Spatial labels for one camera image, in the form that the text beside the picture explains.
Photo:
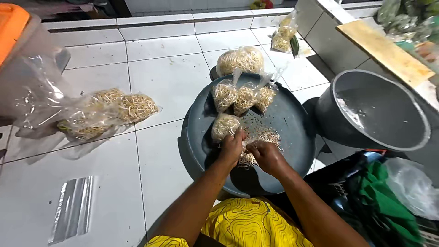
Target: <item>gray bucket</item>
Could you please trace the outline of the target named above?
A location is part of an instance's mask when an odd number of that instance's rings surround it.
[[[338,74],[317,101],[321,135],[337,143],[407,152],[422,148],[431,130],[413,94],[378,74]]]

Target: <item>round gray tray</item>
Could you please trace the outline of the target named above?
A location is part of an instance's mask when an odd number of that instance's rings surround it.
[[[217,116],[211,88],[223,79],[232,79],[232,75],[214,80],[207,85],[195,99],[186,127],[189,155],[196,169],[205,171],[218,157],[220,148],[212,142],[212,124]],[[237,86],[251,81],[258,84],[260,75],[243,73]],[[287,162],[304,177],[314,159],[315,130],[308,115],[299,101],[286,88],[276,83],[279,92],[265,115],[252,107],[241,119],[241,124],[249,127],[270,126],[281,136],[281,148]],[[226,113],[233,114],[230,107]],[[223,187],[227,192],[241,197],[262,196],[284,192],[280,182],[262,171],[258,166],[234,168]]]

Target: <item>white wall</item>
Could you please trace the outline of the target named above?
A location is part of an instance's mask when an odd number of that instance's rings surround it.
[[[252,0],[125,0],[131,13],[250,6]]]

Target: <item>green cloth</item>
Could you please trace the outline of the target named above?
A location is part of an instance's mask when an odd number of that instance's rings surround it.
[[[406,247],[420,247],[423,239],[415,217],[402,205],[387,186],[387,168],[380,162],[370,164],[363,177],[359,194],[361,203],[373,208],[375,220],[397,232]]]

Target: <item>person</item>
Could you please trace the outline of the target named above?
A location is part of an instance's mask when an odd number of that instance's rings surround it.
[[[244,138],[242,128],[225,137],[218,159],[169,207],[145,247],[192,247],[199,235],[227,247],[369,246],[314,193],[273,143],[256,141],[247,150],[264,172],[280,181],[302,228],[264,198],[232,198],[212,208],[237,165]]]

